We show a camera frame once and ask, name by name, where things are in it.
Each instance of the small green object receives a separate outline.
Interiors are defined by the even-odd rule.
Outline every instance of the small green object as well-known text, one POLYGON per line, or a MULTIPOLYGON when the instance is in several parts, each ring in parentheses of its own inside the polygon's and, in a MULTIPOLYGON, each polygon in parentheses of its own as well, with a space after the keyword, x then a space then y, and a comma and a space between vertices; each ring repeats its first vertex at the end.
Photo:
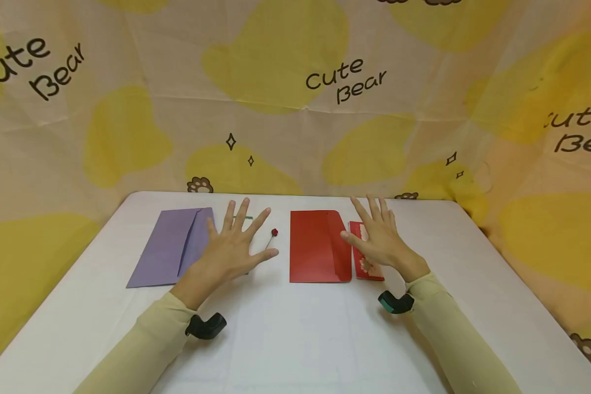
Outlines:
POLYGON ((385 302, 384 299, 379 299, 379 302, 381 303, 381 305, 383 306, 383 308, 385 308, 386 311, 392 313, 394 311, 394 308, 392 308, 390 306, 390 304, 388 304, 387 302, 385 302))

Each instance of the beige sleeve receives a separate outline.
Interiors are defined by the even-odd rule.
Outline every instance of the beige sleeve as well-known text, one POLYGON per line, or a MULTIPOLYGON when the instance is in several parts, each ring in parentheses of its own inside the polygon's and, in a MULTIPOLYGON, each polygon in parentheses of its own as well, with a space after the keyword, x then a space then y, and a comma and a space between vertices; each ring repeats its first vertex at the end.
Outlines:
POLYGON ((195 311, 166 293, 92 370, 75 394, 147 394, 184 348, 195 311))
POLYGON ((433 274, 408 283, 414 322, 456 394, 521 393, 506 367, 433 274))

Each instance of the red pin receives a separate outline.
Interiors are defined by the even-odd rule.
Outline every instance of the red pin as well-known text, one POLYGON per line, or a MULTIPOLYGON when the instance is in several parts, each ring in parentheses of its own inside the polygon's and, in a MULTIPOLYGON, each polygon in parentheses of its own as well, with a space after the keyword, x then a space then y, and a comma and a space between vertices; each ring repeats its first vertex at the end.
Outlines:
POLYGON ((278 230, 272 229, 271 230, 271 238, 269 239, 269 242, 267 243, 267 246, 265 247, 265 249, 267 249, 269 247, 271 240, 273 240, 275 236, 278 236, 278 230))

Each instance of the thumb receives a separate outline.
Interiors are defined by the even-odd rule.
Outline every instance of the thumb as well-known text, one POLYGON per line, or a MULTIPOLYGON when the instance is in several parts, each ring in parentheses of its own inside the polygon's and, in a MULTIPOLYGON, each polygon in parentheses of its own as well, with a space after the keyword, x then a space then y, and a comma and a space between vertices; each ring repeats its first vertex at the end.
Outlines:
POLYGON ((348 231, 342 231, 340 236, 341 239, 353 245, 362 253, 365 252, 365 250, 369 247, 366 241, 363 241, 360 237, 354 235, 353 233, 349 233, 348 231))
POLYGON ((263 250, 260 253, 254 254, 254 256, 251 257, 251 262, 254 266, 257 266, 258 264, 261 264, 263 261, 267 261, 272 257, 276 257, 278 256, 278 249, 266 249, 263 250))

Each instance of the red envelope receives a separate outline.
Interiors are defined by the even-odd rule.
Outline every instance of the red envelope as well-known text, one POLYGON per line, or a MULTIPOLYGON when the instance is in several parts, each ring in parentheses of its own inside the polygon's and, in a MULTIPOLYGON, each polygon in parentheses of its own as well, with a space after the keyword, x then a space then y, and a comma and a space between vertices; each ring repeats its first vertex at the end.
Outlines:
MULTIPOLYGON (((361 222, 350 222, 350 232, 360 237, 362 240, 368 239, 368 233, 366 228, 361 222)), ((359 249, 353 248, 352 255, 355 258, 355 276, 357 279, 370 279, 371 281, 384 281, 381 267, 378 264, 370 264, 363 257, 363 254, 359 252, 359 249)))
POLYGON ((350 245, 337 211, 292 211, 289 282, 350 282, 350 245))

